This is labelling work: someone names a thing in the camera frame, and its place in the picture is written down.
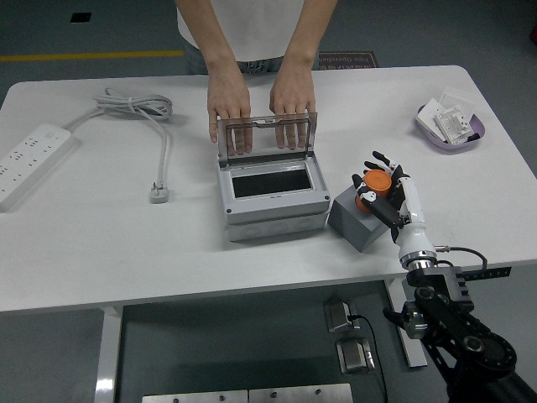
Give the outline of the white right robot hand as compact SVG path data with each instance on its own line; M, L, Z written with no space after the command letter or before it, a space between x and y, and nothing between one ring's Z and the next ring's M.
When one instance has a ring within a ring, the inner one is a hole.
M411 271L434 266L437 254L425 234L425 215L414 180L404 173L401 164L384 154L374 151L373 158L381 163L366 161L363 174L352 176L355 200L390 228L392 240L399 246L399 262L404 269ZM388 176L385 195L366 182L366 175L374 171Z

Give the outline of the person's left hand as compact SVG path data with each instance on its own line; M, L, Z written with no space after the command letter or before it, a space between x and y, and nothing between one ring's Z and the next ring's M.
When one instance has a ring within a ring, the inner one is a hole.
M315 112L312 71L303 66L281 66L270 91L269 109L275 115Z

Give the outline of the person's right hand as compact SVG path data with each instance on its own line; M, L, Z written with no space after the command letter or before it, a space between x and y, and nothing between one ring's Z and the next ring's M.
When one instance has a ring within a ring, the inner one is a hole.
M248 87L236 65L216 68L209 72L207 89L209 136L218 140L218 119L247 118L251 113Z

